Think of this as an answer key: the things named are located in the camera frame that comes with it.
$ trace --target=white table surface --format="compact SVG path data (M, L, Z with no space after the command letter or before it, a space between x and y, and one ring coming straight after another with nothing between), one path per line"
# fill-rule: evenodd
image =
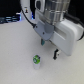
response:
M27 21L0 24L0 84L84 84L84 39L72 56L53 60L55 46L41 38ZM33 56L41 56L39 70Z

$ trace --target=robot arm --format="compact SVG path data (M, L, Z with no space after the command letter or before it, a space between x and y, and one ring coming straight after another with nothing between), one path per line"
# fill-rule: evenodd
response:
M84 32L84 26L74 23L72 17L65 18L69 3L70 0L35 0L35 24L31 20L30 0L21 0L22 12L37 34L68 56L72 55L76 42Z

